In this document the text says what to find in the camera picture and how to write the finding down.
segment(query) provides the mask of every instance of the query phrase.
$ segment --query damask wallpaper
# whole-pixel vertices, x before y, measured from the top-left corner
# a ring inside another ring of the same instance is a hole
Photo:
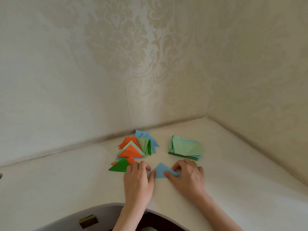
[[[308,184],[308,0],[0,0],[0,27],[0,164],[209,115]]]

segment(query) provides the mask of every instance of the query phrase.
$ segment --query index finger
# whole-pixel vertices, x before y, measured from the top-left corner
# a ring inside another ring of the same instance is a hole
[[[177,169],[182,169],[185,165],[188,165],[187,163],[184,162],[184,160],[178,160],[173,166],[172,170],[175,171]]]
[[[148,163],[141,161],[139,164],[139,170],[144,170],[146,169],[147,171],[151,170],[151,167],[148,165]]]

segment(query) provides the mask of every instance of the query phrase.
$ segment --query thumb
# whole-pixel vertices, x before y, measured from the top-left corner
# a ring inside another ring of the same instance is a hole
[[[174,184],[177,181],[177,178],[172,175],[169,171],[164,172],[165,176]]]
[[[150,175],[149,180],[148,180],[149,184],[153,184],[153,185],[154,185],[154,178],[155,178],[155,175],[156,175],[156,170],[153,170],[153,171],[151,172],[151,175]]]

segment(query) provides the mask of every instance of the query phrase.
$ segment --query person's left hand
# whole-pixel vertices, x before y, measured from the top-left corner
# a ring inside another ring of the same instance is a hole
[[[134,162],[133,166],[127,166],[124,174],[125,206],[130,210],[145,210],[154,190],[154,170],[148,179],[147,171],[151,167],[141,161]]]

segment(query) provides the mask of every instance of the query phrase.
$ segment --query orange paper triangle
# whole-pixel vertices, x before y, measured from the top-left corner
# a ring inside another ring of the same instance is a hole
[[[134,162],[135,162],[133,157],[129,157],[129,158],[127,158],[126,160],[129,162],[129,164],[130,164],[131,166],[133,166],[133,164],[134,164]],[[118,161],[112,162],[111,165],[115,165],[116,163],[118,163]]]
[[[130,141],[133,141],[133,143],[136,144],[137,147],[139,147],[139,149],[141,150],[141,147],[140,147],[138,141],[136,140],[135,136],[133,136],[133,137],[129,137],[129,136],[125,137],[123,142],[120,145],[118,145],[119,149],[123,149]]]
[[[129,157],[133,157],[133,158],[143,158],[142,155],[140,155],[140,153],[132,146],[129,145],[119,156],[118,158],[129,158]]]

